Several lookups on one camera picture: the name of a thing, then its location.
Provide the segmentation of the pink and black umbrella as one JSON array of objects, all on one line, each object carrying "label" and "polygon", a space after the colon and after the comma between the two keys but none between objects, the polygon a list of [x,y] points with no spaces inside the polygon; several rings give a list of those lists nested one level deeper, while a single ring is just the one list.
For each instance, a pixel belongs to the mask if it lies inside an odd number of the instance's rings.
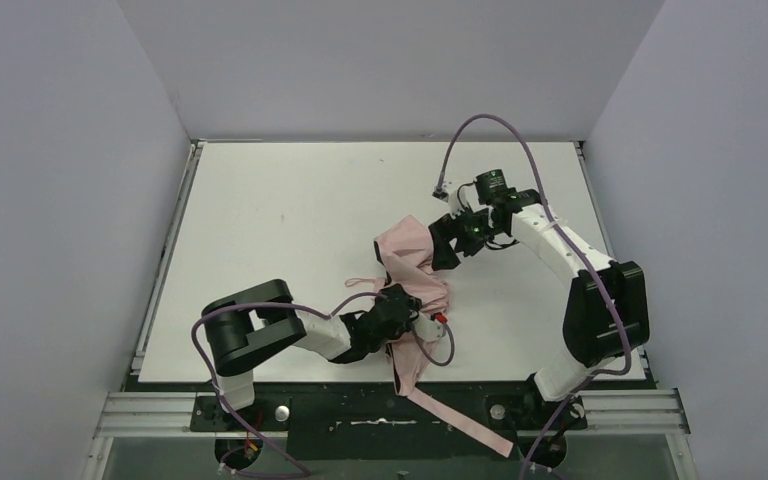
[{"label": "pink and black umbrella", "polygon": [[[377,278],[349,278],[344,282],[345,286],[370,283],[373,290],[378,292],[399,284],[406,293],[421,301],[420,313],[429,320],[447,313],[450,290],[448,284],[436,276],[432,268],[435,247],[427,226],[408,215],[375,237],[373,246],[385,275]],[[454,360],[456,343],[453,333],[445,321],[440,326],[444,330],[443,337],[449,340],[449,356],[445,360],[437,360],[432,356],[439,344],[437,339],[424,340],[416,333],[407,333],[402,339],[387,344],[396,394],[493,452],[504,458],[509,457],[514,448],[511,441],[419,389],[419,380],[428,366],[444,367]]]}]

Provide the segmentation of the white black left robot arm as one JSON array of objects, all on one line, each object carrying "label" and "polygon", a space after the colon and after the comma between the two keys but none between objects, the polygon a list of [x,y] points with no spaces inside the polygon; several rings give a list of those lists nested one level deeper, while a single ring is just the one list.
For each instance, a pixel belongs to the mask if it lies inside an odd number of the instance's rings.
[{"label": "white black left robot arm", "polygon": [[395,284],[350,296],[330,313],[296,304],[287,283],[273,279],[208,304],[191,340],[208,366],[222,408],[255,402],[253,371],[289,347],[330,363],[351,364],[408,333],[421,301]]}]

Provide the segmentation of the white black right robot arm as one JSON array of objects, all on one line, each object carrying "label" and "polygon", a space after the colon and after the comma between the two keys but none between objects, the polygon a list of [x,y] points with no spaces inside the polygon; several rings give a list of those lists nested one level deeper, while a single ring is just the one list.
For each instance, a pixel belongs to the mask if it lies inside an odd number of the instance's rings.
[{"label": "white black right robot arm", "polygon": [[634,261],[619,262],[588,244],[534,190],[508,186],[499,169],[478,175],[474,188],[480,205],[470,206],[460,190],[434,191],[449,206],[428,227],[433,240],[432,267],[453,270],[483,249],[500,250],[505,234],[512,247],[526,247],[568,291],[561,322],[562,346],[529,381],[543,402],[558,402],[596,374],[608,373],[618,358],[651,336],[645,277]]}]

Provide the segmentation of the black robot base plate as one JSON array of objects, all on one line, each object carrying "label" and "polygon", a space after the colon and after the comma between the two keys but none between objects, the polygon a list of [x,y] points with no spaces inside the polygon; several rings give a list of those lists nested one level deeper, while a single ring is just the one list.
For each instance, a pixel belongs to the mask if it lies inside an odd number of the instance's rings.
[{"label": "black robot base plate", "polygon": [[252,470],[265,453],[311,468],[316,461],[449,460],[529,456],[548,467],[566,457],[568,432],[584,430],[580,398],[539,399],[529,381],[422,383],[422,393],[512,443],[498,453],[405,397],[390,383],[258,383],[252,405],[229,413],[215,395],[196,398],[189,427],[216,435],[214,455]]}]

